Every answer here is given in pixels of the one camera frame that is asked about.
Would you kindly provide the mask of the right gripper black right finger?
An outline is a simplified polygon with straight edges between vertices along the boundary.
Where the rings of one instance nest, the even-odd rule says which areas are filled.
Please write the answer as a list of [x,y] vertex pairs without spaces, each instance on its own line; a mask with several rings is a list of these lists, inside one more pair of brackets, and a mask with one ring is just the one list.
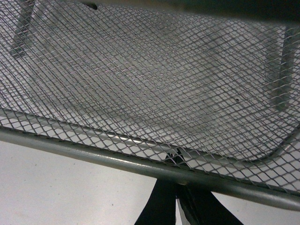
[[241,225],[208,190],[194,185],[178,185],[176,196],[187,222],[191,225]]

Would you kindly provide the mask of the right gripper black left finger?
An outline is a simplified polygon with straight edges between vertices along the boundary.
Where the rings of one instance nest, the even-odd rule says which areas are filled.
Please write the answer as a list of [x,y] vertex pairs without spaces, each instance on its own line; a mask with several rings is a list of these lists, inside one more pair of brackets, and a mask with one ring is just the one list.
[[176,184],[158,179],[136,225],[176,224]]

